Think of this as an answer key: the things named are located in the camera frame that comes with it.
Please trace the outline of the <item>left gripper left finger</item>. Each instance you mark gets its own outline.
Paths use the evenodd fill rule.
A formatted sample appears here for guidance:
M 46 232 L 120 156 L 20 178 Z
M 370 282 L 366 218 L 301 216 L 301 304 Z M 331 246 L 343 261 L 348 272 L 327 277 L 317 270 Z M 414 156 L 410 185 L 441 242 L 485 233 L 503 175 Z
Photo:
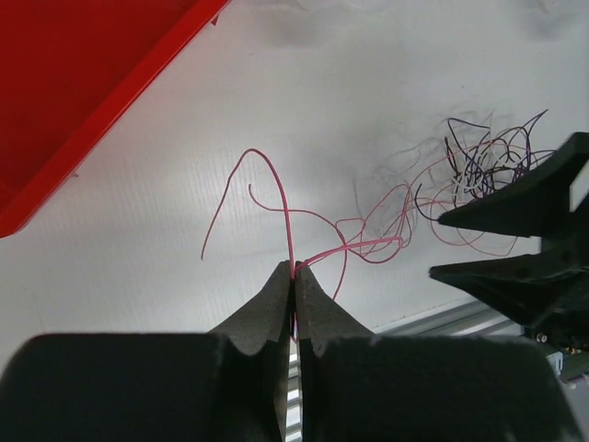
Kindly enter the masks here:
M 5 441 L 281 441 L 291 269 L 208 332 L 52 333 L 1 377 Z

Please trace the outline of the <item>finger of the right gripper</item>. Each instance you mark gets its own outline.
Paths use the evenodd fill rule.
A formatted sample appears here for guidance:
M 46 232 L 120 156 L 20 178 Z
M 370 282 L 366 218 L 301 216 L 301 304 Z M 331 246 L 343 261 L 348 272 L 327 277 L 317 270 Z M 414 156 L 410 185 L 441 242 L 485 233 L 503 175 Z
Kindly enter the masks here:
M 487 306 L 522 325 L 525 305 L 520 289 L 522 269 L 532 263 L 534 255 L 508 259 L 461 262 L 438 265 L 430 269 L 430 277 L 440 283 L 462 290 Z
M 438 218 L 447 227 L 549 238 L 588 228 L 588 199 L 570 208 L 571 185 L 588 162 L 588 134 L 576 132 L 547 160 L 504 188 Z

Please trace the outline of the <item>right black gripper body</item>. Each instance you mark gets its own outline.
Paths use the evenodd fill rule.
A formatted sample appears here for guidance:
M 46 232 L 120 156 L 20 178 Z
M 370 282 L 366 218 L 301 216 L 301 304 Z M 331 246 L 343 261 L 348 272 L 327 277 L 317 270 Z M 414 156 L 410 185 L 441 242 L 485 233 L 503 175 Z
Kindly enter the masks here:
M 573 355 L 588 351 L 588 241 L 545 240 L 522 269 L 525 335 Z

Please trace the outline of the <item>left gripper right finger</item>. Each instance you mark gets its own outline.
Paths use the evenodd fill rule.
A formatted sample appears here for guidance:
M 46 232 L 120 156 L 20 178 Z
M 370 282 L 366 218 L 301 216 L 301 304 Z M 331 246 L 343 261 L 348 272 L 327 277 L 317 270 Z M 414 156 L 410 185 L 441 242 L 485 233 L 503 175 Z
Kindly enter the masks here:
M 580 441 L 546 357 L 519 340 L 383 336 L 312 271 L 293 284 L 306 441 Z

